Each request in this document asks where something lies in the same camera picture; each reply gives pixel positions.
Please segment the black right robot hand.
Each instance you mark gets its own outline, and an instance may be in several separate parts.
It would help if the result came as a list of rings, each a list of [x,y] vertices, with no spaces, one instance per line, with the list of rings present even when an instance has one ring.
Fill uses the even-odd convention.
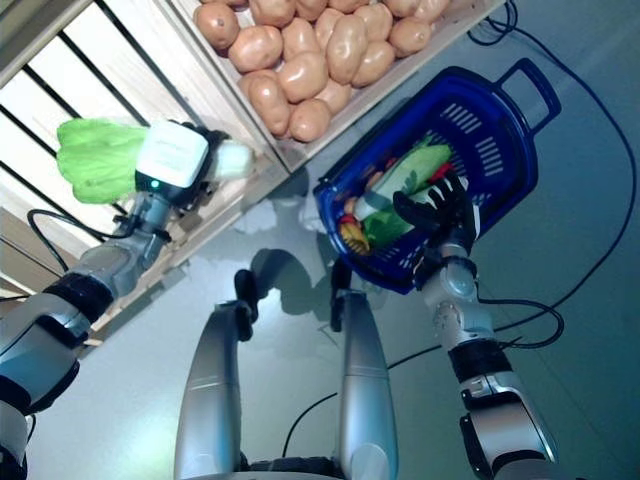
[[[455,242],[470,253],[480,233],[480,211],[468,192],[468,182],[453,171],[438,179],[427,192],[423,203],[397,191],[393,195],[396,214],[428,236],[437,247]]]

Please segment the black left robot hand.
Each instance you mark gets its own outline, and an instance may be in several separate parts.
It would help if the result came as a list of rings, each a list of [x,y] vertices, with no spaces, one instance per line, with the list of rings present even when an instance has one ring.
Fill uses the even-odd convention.
[[[191,123],[153,124],[136,157],[136,191],[157,195],[175,208],[189,208],[201,193],[216,150],[227,139],[222,131]]]

